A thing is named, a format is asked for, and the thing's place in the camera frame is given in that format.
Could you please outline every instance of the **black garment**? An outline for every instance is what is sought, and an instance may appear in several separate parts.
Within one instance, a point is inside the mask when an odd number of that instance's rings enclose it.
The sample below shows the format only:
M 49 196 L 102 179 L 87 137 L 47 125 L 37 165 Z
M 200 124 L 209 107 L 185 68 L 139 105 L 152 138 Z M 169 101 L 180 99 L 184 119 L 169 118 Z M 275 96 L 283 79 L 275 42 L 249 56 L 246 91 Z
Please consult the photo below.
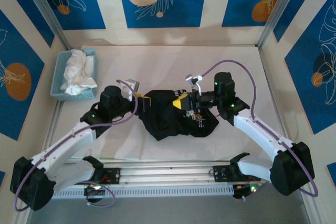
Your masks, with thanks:
M 151 106 L 146 112 L 139 112 L 139 119 L 146 130 L 158 141 L 179 134 L 194 137 L 210 135 L 218 125 L 217 118 L 209 109 L 201 109 L 202 120 L 186 117 L 185 111 L 173 105 L 173 101 L 177 99 L 175 94 L 176 91 L 172 90 L 152 90 L 145 95 L 151 98 Z

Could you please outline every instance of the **crumpled tissue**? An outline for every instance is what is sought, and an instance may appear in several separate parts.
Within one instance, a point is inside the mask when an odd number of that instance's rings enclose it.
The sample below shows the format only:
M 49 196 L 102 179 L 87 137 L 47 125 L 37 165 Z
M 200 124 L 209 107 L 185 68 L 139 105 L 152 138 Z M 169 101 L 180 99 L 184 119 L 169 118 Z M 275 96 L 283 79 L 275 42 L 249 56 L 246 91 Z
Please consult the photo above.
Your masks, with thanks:
M 65 83 L 61 86 L 66 94 L 79 95 L 84 90 L 96 88 L 97 84 L 93 80 L 93 56 L 86 56 L 81 50 L 71 50 L 71 57 L 65 68 Z

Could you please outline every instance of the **purple cable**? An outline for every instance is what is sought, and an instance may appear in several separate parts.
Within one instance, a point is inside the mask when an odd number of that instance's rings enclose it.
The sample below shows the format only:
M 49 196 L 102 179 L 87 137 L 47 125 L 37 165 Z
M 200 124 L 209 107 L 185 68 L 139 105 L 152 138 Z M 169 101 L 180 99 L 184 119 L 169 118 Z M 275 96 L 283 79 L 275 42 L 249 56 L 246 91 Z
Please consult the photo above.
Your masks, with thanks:
M 248 76 L 250 77 L 251 79 L 251 82 L 252 82 L 252 85 L 253 85 L 253 91 L 254 91 L 254 94 L 253 94 L 253 101 L 252 101 L 252 105 L 251 105 L 251 117 L 253 119 L 253 121 L 255 121 L 261 128 L 263 128 L 268 134 L 270 134 L 276 141 L 279 141 L 280 138 L 275 134 L 273 133 L 268 127 L 266 127 L 265 125 L 263 125 L 262 123 L 260 123 L 258 120 L 255 120 L 255 115 L 254 115 L 254 107 L 255 107 L 255 104 L 256 104 L 256 99 L 257 99 L 257 87 L 256 87 L 256 83 L 253 79 L 253 76 L 252 74 L 250 73 L 250 71 L 248 71 L 248 69 L 243 65 L 241 64 L 240 62 L 236 61 L 236 60 L 221 60 L 219 61 L 218 63 L 214 64 L 208 71 L 206 71 L 204 74 L 202 74 L 202 77 L 204 78 L 208 73 L 210 73 L 215 67 L 217 67 L 218 65 L 222 64 L 222 63 L 225 63 L 225 62 L 231 62 L 231 63 L 234 63 L 234 64 L 237 64 L 239 66 L 241 66 L 245 71 L 246 73 L 248 74 Z M 313 189 L 314 189 L 314 194 L 306 191 L 306 190 L 303 190 L 301 188 L 300 191 L 311 196 L 311 197 L 317 197 L 319 192 L 317 190 L 317 186 L 313 180 L 313 178 L 311 177 L 310 173 L 308 172 L 307 168 L 305 167 L 305 165 L 303 164 L 303 162 L 299 159 L 299 157 L 291 150 L 291 148 L 289 148 L 289 146 L 287 144 L 285 144 L 284 142 L 281 143 L 281 145 L 283 147 L 285 147 L 289 153 L 294 157 L 294 159 L 298 162 L 298 164 L 300 165 L 300 167 L 302 168 L 303 172 L 305 173 L 305 175 L 308 177 L 309 181 L 311 182 L 312 186 L 313 186 Z
M 101 187 L 103 187 L 106 191 L 110 192 L 110 194 L 111 194 L 112 197 L 113 197 L 113 201 L 112 201 L 112 203 L 109 203 L 109 204 L 107 204 L 107 205 L 94 205 L 94 204 L 92 204 L 92 203 L 89 202 L 89 200 L 88 200 L 88 196 L 89 196 L 89 195 L 88 195 L 87 198 L 86 198 L 86 201 L 90 204 L 90 206 L 93 206 L 93 207 L 100 207 L 100 208 L 107 208 L 107 207 L 112 207 L 112 206 L 113 206 L 114 202 L 116 201 L 116 197 L 114 196 L 114 193 L 112 192 L 111 189 L 109 189 L 109 188 L 106 187 L 105 185 L 102 185 L 102 184 L 97 183 L 97 182 L 89 181 L 89 180 L 82 181 L 81 183 L 83 183 L 83 184 L 88 184 L 88 185 L 101 186 Z
M 81 129 L 79 129 L 78 131 L 74 132 L 74 134 L 70 134 L 69 136 L 67 136 L 65 139 L 63 139 L 61 142 L 59 142 L 57 145 L 54 146 L 54 148 L 52 148 L 49 152 L 46 153 L 46 155 L 44 156 L 44 160 L 49 157 L 55 150 L 57 150 L 58 148 L 60 148 L 60 146 L 62 146 L 66 141 L 68 141 L 69 139 L 71 139 L 72 137 L 76 136 L 78 133 L 85 131 L 87 129 L 92 129 L 95 127 L 102 127 L 102 126 L 113 126 L 113 125 L 118 125 L 118 124 L 122 124 L 127 122 L 128 120 L 130 120 L 136 113 L 137 109 L 138 109 L 138 99 L 137 99 L 137 95 L 135 93 L 135 91 L 131 88 L 131 86 L 129 86 L 126 82 L 121 81 L 121 80 L 117 80 L 117 83 L 121 83 L 123 85 L 125 85 L 127 88 L 129 88 L 132 91 L 132 94 L 134 96 L 134 100 L 135 100 L 135 107 L 133 112 L 131 113 L 131 115 L 124 119 L 121 120 L 119 122 L 114 122 L 114 123 L 98 123 L 98 124 L 93 124 L 93 125 L 89 125 L 86 127 L 83 127 Z M 24 208 L 18 209 L 17 208 L 17 200 L 19 197 L 19 194 L 22 190 L 23 185 L 25 184 L 25 182 L 27 181 L 27 179 L 29 178 L 29 176 L 33 173 L 33 171 L 36 169 L 37 166 L 39 166 L 43 161 L 43 159 L 40 159 L 39 161 L 36 162 L 36 164 L 27 172 L 26 176 L 22 179 L 21 183 L 19 184 L 16 193 L 15 193 L 15 197 L 14 197 L 14 201 L 13 201 L 13 208 L 15 212 L 22 212 L 24 210 L 26 210 L 28 208 L 28 206 L 25 206 Z

